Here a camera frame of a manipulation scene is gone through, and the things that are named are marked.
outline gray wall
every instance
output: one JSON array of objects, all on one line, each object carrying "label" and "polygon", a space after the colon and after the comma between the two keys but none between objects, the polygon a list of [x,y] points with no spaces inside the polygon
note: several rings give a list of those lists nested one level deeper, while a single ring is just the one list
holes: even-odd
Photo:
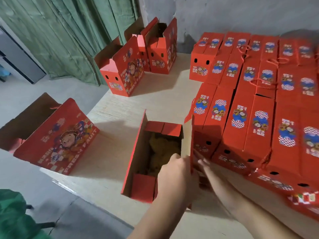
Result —
[{"label": "gray wall", "polygon": [[319,0],[138,0],[145,23],[177,18],[178,51],[190,53],[203,32],[249,32],[319,40]]}]

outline green curtain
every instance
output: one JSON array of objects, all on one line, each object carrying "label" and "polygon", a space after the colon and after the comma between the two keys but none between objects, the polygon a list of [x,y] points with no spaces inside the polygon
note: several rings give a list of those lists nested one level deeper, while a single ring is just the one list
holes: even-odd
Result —
[{"label": "green curtain", "polygon": [[52,78],[106,84],[94,56],[138,17],[135,0],[0,0],[0,17]]}]

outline table top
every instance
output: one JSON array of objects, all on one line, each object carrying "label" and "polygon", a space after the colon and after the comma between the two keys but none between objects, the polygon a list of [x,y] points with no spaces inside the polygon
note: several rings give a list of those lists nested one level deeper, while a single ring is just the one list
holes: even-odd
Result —
[{"label": "table top", "polygon": [[[108,91],[88,114],[100,129],[70,176],[41,168],[58,184],[84,200],[135,226],[149,204],[121,195],[125,173],[144,110],[149,120],[182,124],[201,82],[189,80],[190,55],[179,53],[169,75],[146,73],[133,96]],[[220,168],[243,194],[273,213],[305,239],[319,235],[316,221],[285,206],[272,192]],[[252,239],[239,222],[219,206],[212,193],[202,192],[171,238]]]}]

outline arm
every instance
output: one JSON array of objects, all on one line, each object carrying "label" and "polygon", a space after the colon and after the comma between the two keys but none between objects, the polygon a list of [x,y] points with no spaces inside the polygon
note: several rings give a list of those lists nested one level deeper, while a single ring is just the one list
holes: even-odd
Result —
[{"label": "arm", "polygon": [[235,189],[222,175],[213,170],[206,159],[198,160],[214,192],[226,209],[243,224],[255,239],[302,239],[272,214]]},{"label": "arm", "polygon": [[192,202],[198,174],[190,174],[190,158],[172,155],[157,178],[158,195],[128,239],[169,238]]}]

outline concrete floor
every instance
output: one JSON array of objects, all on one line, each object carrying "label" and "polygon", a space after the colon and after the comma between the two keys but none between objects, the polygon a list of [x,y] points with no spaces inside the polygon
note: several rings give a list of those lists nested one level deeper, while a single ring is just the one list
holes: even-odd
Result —
[{"label": "concrete floor", "polygon": [[[0,127],[22,112],[43,92],[59,103],[75,99],[87,114],[107,92],[107,86],[93,86],[75,78],[49,80],[46,76],[32,85],[13,76],[0,82]],[[71,194],[41,173],[35,165],[14,158],[0,150],[0,188],[22,193],[34,210],[29,210],[37,223],[57,221],[54,229],[45,229],[52,238],[126,238],[132,227],[106,211]]]}]

